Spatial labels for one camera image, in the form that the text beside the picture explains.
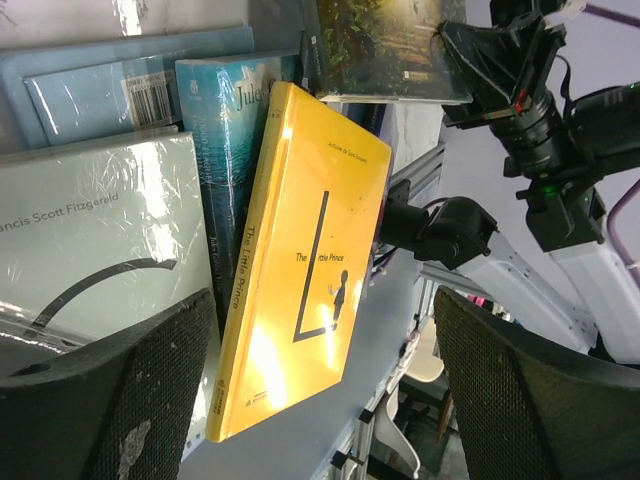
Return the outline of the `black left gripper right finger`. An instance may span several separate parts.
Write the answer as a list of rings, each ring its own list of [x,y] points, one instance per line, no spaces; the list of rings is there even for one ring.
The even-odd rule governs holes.
[[[434,319],[470,478],[638,478],[638,369],[562,347],[448,287]]]

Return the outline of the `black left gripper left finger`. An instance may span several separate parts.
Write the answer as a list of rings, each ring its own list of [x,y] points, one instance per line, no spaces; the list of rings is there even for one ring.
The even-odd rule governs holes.
[[[4,479],[174,479],[214,326],[202,289],[1,378]]]

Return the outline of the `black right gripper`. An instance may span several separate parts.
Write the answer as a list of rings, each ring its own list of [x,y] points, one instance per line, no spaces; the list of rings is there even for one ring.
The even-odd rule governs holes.
[[[546,86],[566,30],[544,16],[555,1],[492,1],[490,27],[447,20],[439,27],[449,65],[461,75],[469,103],[444,108],[449,127],[487,126],[508,153],[506,175],[552,175],[571,144]]]

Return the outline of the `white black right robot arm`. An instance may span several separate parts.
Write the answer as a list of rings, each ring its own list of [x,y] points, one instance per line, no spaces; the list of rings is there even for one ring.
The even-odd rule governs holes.
[[[436,261],[479,285],[529,331],[565,348],[604,351],[622,365],[639,362],[639,266],[615,230],[596,186],[639,165],[639,86],[611,86],[570,96],[558,106],[546,81],[566,30],[547,17],[562,1],[494,1],[487,27],[445,21],[446,52],[471,100],[449,106],[445,122],[488,127],[506,150],[503,173],[524,177],[517,193],[526,225],[560,267],[583,309],[571,306],[517,254],[497,221],[462,196],[433,206],[409,204],[409,184],[389,193],[380,239]]]

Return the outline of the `teal ocean cover book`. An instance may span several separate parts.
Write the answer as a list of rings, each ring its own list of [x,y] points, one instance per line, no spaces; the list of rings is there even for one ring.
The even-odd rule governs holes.
[[[271,89],[292,81],[299,55],[263,52],[178,60],[182,122],[201,185],[218,328],[223,333]]]

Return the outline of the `dark navy blue book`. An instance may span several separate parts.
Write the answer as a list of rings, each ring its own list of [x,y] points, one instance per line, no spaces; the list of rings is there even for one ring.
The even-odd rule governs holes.
[[[399,140],[399,121],[394,104],[358,104],[358,124],[392,147]]]

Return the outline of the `yellow Little Prince book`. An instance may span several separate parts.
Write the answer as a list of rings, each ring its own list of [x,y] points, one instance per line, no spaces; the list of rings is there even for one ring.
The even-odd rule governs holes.
[[[220,443],[342,377],[390,147],[290,82],[271,92],[206,436]]]

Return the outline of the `dark green Alice Wonderland book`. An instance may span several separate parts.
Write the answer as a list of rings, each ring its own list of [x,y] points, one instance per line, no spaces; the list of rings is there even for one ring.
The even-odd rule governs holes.
[[[466,22],[463,1],[303,1],[306,85],[326,102],[472,100],[439,34]]]

